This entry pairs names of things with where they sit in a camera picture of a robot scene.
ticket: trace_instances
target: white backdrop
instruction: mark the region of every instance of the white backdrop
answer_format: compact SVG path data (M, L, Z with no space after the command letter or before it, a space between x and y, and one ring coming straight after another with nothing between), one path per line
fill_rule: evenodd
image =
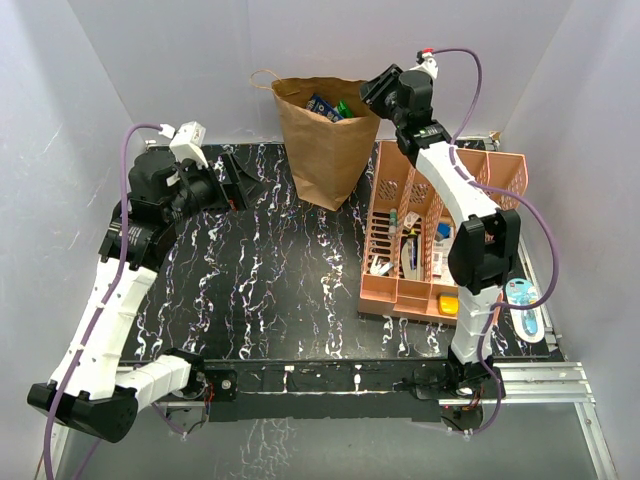
M560 244L551 315L565 353L585 365L621 479L640 470L629 411L640 397L639 43L637 1L574 2L504 132L505 148L527 155L527 196ZM547 242L524 225L548 278Z
M131 119L66 1L0 0L0 11L0 478L18 480L42 452L44 416L27 393L87 303Z
M570 3L70 0L133 120L197 119L218 143L281 139L271 94L248 83L256 69L370 79L391 63L412 66L428 46L477 50L485 88L467 132L500 130ZM455 130L475 69L461 54L440 65L435 117ZM390 123L380 134L392 136Z

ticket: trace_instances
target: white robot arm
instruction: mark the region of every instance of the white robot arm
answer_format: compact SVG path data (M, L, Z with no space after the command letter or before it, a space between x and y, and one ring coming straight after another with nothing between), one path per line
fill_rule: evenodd
M164 126L166 130L172 138L170 151L143 153L129 172L126 263L115 291L102 304L120 266L120 204L100 247L96 281L73 340L49 381L32 385L27 397L30 405L43 412L55 410L59 422L110 442L121 440L138 411L158 399L177 390L187 394L202 390L203 359L178 349L116 375L140 303L175 243L176 226L202 211L247 209L264 191L259 180L229 153L218 157L226 172L225 182L218 180L213 162L200 148L205 129L198 123L186 123L177 132ZM98 310L102 311L99 321L83 342ZM59 392L58 386L69 375L64 391Z
M418 64L407 71L391 65L360 89L362 100L381 118L396 126L398 147L440 195L453 217L456 238L449 269L459 286L460 309L450 360L459 363L461 379L483 375L476 368L478 344L492 305L513 269L520 217L503 211L472 185L451 145L451 137L432 118L431 97L438 66L430 50L419 51ZM486 234L491 237L485 241ZM491 356L490 335L482 342L481 357Z

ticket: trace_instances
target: small box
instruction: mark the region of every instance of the small box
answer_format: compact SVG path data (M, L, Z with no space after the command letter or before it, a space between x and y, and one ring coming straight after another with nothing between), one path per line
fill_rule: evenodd
M313 113L317 113L318 115L327 117L333 123L344 120L344 117L342 115L336 112L331 105L329 105L315 93L307 102L307 110L311 110Z
M441 242L445 238L449 238L451 235L451 227L446 223L439 223L436 230L436 241Z
M432 273L439 283L454 286L456 283L449 271L449 252L453 246L453 238L445 238L442 241L433 241Z

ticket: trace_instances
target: white bracket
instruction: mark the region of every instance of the white bracket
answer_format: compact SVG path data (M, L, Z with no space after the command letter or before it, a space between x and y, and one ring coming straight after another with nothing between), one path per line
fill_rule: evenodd
M438 78L438 64L436 63L436 59L431 52L423 52L422 54L422 63L419 63L411 70L420 70L429 74L431 78L434 80Z
M113 395L118 362L131 324L142 299L157 276L155 272L142 267L136 271L130 270L129 263L126 263L118 287L105 305L89 341L83 347L80 343L82 336L96 306L101 305L102 298L113 281L118 263L119 260L114 258L98 262L96 281L80 324L62 362L49 379L49 382L55 381L60 384L76 351L84 350L65 388L65 393L74 397L81 391L88 392L90 400L109 398Z
M161 355L155 362L127 373L118 374L116 385L135 388L138 411L165 395L187 385L191 364L173 355Z
M197 162L198 168L207 168L207 159L202 153L202 142L207 131L198 122L189 122L180 126L173 140L169 143L169 149L178 162L190 158Z
M500 295L498 286L485 288L478 295L473 295L467 288L458 288L460 310L451 350L463 365L478 362L478 340L489 319L491 305L496 302L498 295ZM487 358L489 355L491 355L491 328L482 342L482 358Z

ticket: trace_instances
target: blue package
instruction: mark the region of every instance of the blue package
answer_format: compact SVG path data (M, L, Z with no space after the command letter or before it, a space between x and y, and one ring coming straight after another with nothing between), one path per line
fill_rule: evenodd
M531 305L538 300L538 292L531 282L524 278L513 278L505 286L507 301L512 305ZM544 337L544 325L540 309L511 310L511 319L518 336L530 343Z
M333 123L344 120L344 117L334 110L334 108L325 102L318 94L314 93L307 102L307 110L313 113L327 117Z
M449 235L451 235L451 225L448 225L446 223L439 223L436 233L438 234L438 237L440 237L440 239L438 240L439 242L441 242L445 238L449 238Z

